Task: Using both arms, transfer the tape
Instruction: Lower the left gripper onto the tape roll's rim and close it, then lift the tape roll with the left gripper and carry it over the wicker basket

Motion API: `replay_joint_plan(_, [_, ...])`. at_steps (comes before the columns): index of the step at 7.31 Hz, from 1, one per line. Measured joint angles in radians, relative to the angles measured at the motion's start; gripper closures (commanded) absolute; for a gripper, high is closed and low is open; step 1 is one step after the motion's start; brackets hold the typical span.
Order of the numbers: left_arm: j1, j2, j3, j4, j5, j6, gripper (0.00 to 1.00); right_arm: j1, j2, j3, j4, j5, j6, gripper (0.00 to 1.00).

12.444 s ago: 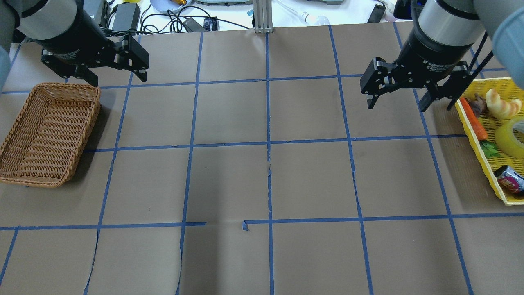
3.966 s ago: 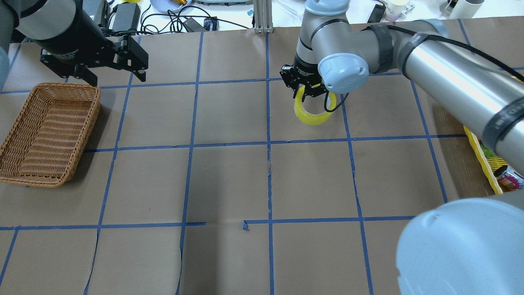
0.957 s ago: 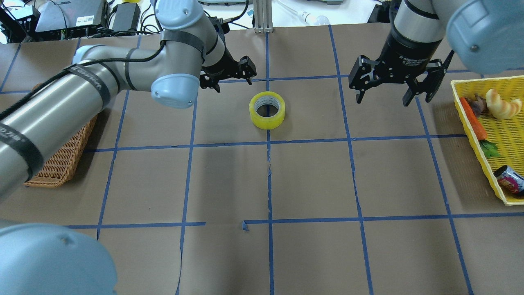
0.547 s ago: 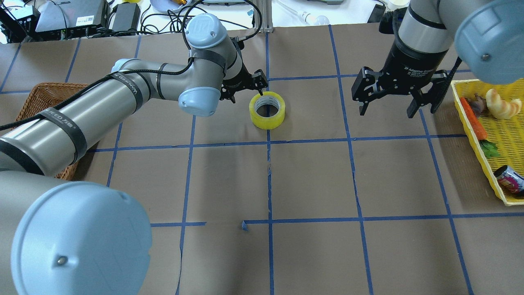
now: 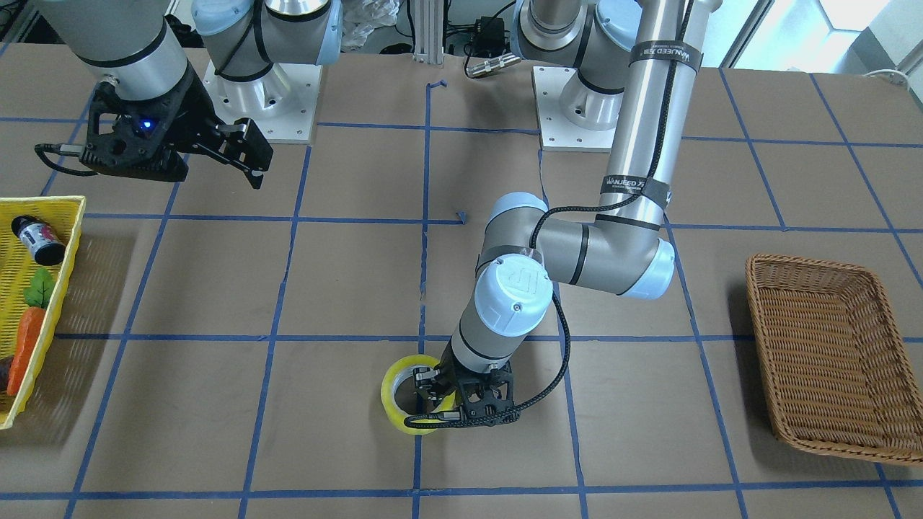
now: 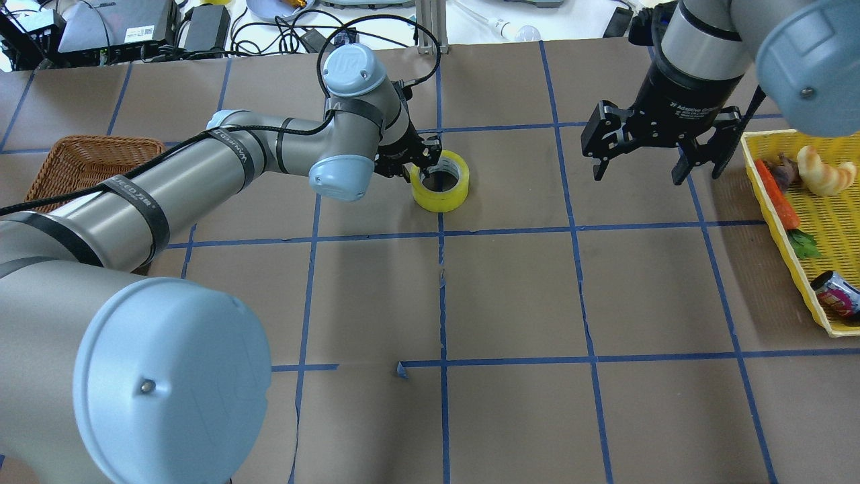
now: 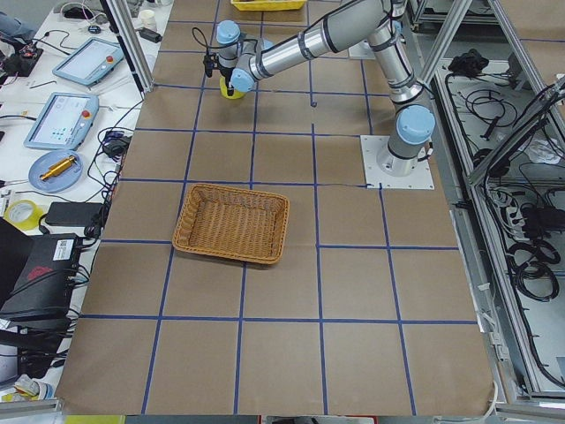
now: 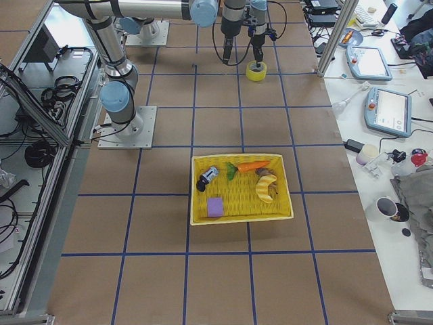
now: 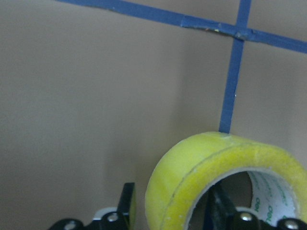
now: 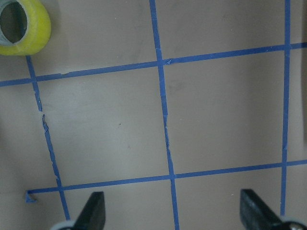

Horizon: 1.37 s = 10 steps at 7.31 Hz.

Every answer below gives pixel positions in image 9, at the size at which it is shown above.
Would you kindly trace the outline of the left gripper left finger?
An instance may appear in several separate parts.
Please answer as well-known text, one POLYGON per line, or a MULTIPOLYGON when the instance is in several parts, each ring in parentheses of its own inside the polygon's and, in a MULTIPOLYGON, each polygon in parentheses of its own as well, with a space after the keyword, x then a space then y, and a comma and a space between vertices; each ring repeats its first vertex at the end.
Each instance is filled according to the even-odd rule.
POLYGON ((125 183, 117 207, 98 210, 85 225, 73 218, 55 222, 51 230, 132 230, 135 224, 135 183, 125 183))

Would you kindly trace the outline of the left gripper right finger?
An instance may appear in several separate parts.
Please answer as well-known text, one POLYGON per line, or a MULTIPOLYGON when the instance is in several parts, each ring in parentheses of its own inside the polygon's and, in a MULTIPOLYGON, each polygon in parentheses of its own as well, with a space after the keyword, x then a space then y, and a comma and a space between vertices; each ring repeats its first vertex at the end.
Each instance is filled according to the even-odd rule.
POLYGON ((305 230, 307 224, 297 218, 279 219, 275 226, 247 210, 239 211, 220 183, 207 193, 204 214, 205 230, 305 230))

